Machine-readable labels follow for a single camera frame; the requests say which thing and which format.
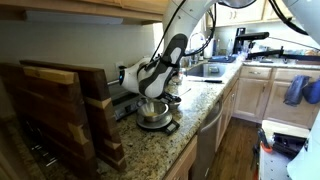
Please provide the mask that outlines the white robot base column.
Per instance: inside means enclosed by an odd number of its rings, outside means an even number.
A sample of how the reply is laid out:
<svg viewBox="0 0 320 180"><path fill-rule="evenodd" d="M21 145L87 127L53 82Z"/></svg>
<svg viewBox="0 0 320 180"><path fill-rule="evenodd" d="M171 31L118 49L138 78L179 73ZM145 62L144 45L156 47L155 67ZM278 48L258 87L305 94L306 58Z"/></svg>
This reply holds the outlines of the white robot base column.
<svg viewBox="0 0 320 180"><path fill-rule="evenodd" d="M288 163L292 180L320 180L320 111L298 155Z"/></svg>

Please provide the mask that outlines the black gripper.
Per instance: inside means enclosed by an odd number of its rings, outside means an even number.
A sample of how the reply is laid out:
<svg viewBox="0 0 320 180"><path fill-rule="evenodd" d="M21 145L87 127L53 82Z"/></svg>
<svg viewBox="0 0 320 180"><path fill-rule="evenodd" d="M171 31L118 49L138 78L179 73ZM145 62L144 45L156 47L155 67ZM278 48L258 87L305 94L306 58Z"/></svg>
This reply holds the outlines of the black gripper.
<svg viewBox="0 0 320 180"><path fill-rule="evenodd" d="M181 98L179 96L175 96L169 93L162 93L158 100L160 100L163 103L170 104L170 103L180 103Z"/></svg>

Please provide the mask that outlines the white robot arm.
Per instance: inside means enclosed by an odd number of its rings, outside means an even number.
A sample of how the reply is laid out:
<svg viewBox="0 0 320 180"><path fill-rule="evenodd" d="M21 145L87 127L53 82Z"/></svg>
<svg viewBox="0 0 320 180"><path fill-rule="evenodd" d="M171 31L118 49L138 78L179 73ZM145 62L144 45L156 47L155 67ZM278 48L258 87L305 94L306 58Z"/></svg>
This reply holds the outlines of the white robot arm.
<svg viewBox="0 0 320 180"><path fill-rule="evenodd" d="M119 83L126 90L147 98L158 99L164 103L176 99L165 92L172 74L180 67L186 53L188 38L200 18L209 12L213 4L221 4L233 9L242 9L256 0L169 0L163 17L163 52L147 61L141 59L135 65L120 71ZM291 14L298 20L304 31L299 33L310 36L320 43L320 0L282 0Z"/></svg>

